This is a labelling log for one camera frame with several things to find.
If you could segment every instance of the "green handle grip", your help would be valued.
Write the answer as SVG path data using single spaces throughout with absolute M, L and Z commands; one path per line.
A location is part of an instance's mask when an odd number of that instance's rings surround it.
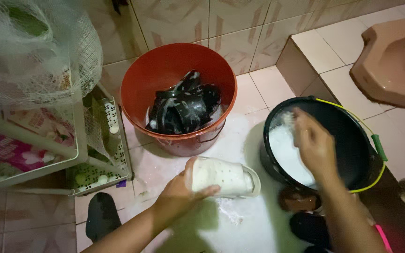
M 382 148 L 381 141 L 379 140 L 379 135 L 372 135 L 371 139 L 373 139 L 374 146 L 376 147 L 376 150 L 378 151 L 378 154 L 382 158 L 382 160 L 388 161 L 388 158 L 384 152 L 384 148 Z

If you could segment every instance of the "plastic container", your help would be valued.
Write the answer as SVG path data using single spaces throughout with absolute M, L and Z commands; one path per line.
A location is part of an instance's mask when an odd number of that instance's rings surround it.
M 184 135 L 162 135 L 145 129 L 146 113 L 156 91 L 174 86 L 192 69 L 201 73 L 202 84 L 213 83 L 221 90 L 221 117 L 206 128 Z M 123 112 L 134 127 L 176 156 L 194 156 L 215 143 L 236 95 L 237 80 L 223 57 L 192 43 L 168 44 L 140 56 L 127 70 L 120 93 Z
M 350 190 L 366 186 L 371 174 L 371 161 L 374 159 L 373 147 L 360 124 L 345 110 L 316 101 L 314 97 L 297 97 L 281 102 L 268 115 L 263 130 L 264 141 L 260 148 L 260 158 L 265 170 L 276 180 L 289 184 L 309 188 L 293 179 L 279 165 L 273 155 L 269 141 L 269 131 L 281 124 L 280 114 L 300 107 L 312 115 L 335 138 L 337 168 L 340 177 Z

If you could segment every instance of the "black bucket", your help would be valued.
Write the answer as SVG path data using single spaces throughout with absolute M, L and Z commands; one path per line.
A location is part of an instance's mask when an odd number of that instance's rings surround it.
M 350 190 L 360 189 L 368 184 L 370 164 L 374 159 L 365 131 L 355 118 L 345 110 L 315 100 L 314 97 L 297 97 L 283 101 L 268 115 L 263 130 L 264 142 L 260 158 L 265 170 L 276 180 L 286 181 L 303 189 L 311 189 L 289 176 L 273 155 L 269 141 L 269 130 L 280 124 L 280 114 L 299 107 L 312 115 L 335 138 L 338 173 Z

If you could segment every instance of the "red bucket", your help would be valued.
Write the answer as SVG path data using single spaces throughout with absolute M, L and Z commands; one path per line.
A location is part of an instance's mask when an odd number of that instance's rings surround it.
M 201 83 L 213 83 L 221 90 L 222 116 L 210 126 L 184 135 L 162 135 L 146 130 L 146 112 L 154 103 L 156 91 L 177 84 L 192 69 L 201 73 Z M 126 117 L 138 130 L 154 137 L 172 155 L 194 156 L 217 140 L 235 102 L 237 80 L 228 63 L 215 51 L 197 44 L 175 43 L 140 56 L 124 75 L 120 96 Z

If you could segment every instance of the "hand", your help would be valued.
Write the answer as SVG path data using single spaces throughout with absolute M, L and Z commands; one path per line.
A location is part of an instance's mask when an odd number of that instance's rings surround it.
M 293 113 L 294 145 L 299 148 L 301 160 L 307 169 L 317 181 L 338 176 L 334 137 L 316 119 L 300 108 L 295 108 Z
M 171 223 L 185 214 L 198 201 L 213 196 L 220 191 L 219 185 L 209 186 L 199 192 L 192 192 L 193 164 L 196 157 L 192 157 L 185 164 L 185 169 L 173 178 L 160 193 L 152 206 L 157 215 Z

